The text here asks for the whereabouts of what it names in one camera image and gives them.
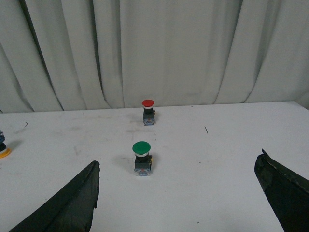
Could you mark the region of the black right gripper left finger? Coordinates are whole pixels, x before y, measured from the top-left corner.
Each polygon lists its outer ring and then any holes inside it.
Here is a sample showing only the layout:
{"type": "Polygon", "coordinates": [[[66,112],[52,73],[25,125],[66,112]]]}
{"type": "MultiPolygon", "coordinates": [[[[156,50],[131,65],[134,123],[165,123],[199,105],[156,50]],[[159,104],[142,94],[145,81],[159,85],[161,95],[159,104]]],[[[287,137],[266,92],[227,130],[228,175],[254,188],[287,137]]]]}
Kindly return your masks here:
{"type": "Polygon", "coordinates": [[[92,161],[12,232],[88,232],[99,196],[99,162],[92,161]]]}

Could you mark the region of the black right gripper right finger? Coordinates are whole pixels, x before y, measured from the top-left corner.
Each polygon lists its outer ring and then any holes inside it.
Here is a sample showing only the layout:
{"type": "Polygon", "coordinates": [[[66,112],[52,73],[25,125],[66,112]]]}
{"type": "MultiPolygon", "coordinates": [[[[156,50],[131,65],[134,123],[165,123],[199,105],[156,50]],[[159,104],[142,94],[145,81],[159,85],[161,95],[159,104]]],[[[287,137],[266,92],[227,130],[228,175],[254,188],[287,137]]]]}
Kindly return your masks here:
{"type": "Polygon", "coordinates": [[[254,173],[285,232],[309,230],[309,181],[272,159],[265,150],[254,173]]]}

